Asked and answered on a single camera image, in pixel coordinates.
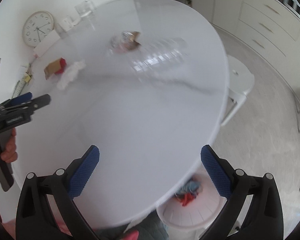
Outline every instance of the drawer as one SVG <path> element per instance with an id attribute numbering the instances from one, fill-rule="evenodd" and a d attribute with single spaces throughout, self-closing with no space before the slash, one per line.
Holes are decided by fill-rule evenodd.
<path id="1" fill-rule="evenodd" d="M 286 56 L 276 46 L 242 21 L 239 21 L 236 36 L 258 52 L 275 69 L 285 62 Z"/>
<path id="2" fill-rule="evenodd" d="M 268 16 L 297 40 L 300 34 L 300 20 L 281 2 L 278 0 L 244 0 L 244 2 Z"/>
<path id="3" fill-rule="evenodd" d="M 285 55 L 295 43 L 295 40 L 277 23 L 246 3 L 243 4 L 240 20 L 261 33 Z"/>

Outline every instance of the white basket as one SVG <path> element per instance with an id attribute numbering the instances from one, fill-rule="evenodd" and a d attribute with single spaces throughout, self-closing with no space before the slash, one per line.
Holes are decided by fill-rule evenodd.
<path id="1" fill-rule="evenodd" d="M 197 171 L 193 177 L 202 185 L 202 192 L 194 201 L 183 207 L 175 198 L 171 198 L 157 208 L 162 222 L 180 231 L 209 227 L 226 203 L 226 198 L 219 195 L 206 172 Z"/>

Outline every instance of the white round table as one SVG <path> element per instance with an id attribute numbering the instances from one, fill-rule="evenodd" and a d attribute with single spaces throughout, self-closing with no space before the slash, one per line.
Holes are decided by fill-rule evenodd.
<path id="1" fill-rule="evenodd" d="M 122 31 L 183 38 L 186 63 L 156 82 L 140 81 L 120 57 L 107 57 L 110 38 Z M 87 67 L 67 90 L 44 67 L 63 57 Z M 223 44 L 198 12 L 173 0 L 119 0 L 98 7 L 33 64 L 30 91 L 52 101 L 17 129 L 19 159 L 13 164 L 21 187 L 26 175 L 53 174 L 80 158 L 90 145 L 100 162 L 77 207 L 93 228 L 140 218 L 182 186 L 200 164 L 201 148 L 219 131 L 228 95 Z"/>

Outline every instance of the wall clock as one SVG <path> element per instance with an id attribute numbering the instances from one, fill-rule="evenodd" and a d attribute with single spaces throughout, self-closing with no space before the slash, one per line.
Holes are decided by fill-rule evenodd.
<path id="1" fill-rule="evenodd" d="M 46 11 L 33 13 L 22 28 L 22 38 L 26 45 L 36 47 L 54 28 L 53 16 Z"/>

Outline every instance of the glass cup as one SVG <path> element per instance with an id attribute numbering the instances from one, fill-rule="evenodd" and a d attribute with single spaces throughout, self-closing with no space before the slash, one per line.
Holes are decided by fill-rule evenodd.
<path id="1" fill-rule="evenodd" d="M 81 19 L 87 18 L 95 10 L 92 0 L 83 1 L 74 7 Z"/>

